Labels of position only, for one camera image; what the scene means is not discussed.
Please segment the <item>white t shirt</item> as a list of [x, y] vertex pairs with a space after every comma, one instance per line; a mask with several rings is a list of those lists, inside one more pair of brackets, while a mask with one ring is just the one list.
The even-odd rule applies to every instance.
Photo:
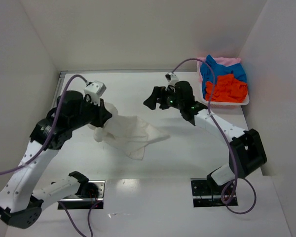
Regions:
[[105, 108], [112, 114], [112, 118], [103, 127], [88, 125], [93, 130], [94, 140], [107, 143], [131, 159], [142, 160], [146, 146], [170, 137], [168, 133], [138, 116], [121, 116], [111, 103], [105, 103]]

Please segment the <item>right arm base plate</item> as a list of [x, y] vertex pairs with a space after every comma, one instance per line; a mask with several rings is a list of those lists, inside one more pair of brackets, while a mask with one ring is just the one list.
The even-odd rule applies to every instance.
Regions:
[[222, 187], [212, 188], [205, 178], [191, 179], [193, 207], [225, 206], [221, 200]]

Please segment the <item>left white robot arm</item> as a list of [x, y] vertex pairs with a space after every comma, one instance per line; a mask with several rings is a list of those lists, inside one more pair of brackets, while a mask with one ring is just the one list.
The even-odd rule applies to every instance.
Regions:
[[73, 131], [87, 124], [103, 127], [111, 118], [104, 100], [100, 98], [98, 103], [94, 102], [89, 92], [83, 95], [71, 90], [59, 96], [56, 107], [32, 131], [19, 164], [21, 169], [14, 171], [0, 191], [0, 219], [8, 226], [27, 229], [38, 220], [43, 210], [61, 199], [96, 192], [95, 185], [78, 171], [45, 188], [35, 187], [52, 159], [72, 138]]

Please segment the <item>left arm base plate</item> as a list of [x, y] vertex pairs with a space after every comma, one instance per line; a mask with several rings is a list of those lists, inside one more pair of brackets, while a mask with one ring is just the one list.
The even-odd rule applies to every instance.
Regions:
[[105, 181], [89, 181], [87, 190], [82, 195], [69, 195], [60, 200], [67, 210], [103, 209]]

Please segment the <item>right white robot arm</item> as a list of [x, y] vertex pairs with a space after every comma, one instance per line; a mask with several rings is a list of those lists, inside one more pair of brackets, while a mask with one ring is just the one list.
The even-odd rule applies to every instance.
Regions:
[[184, 120], [205, 129], [220, 139], [229, 149], [229, 161], [207, 175], [209, 187], [221, 191], [235, 177], [246, 178], [267, 162], [259, 133], [239, 128], [216, 114], [209, 112], [206, 105], [195, 100], [189, 82], [179, 81], [174, 85], [156, 86], [143, 102], [149, 109], [159, 107], [178, 109]]

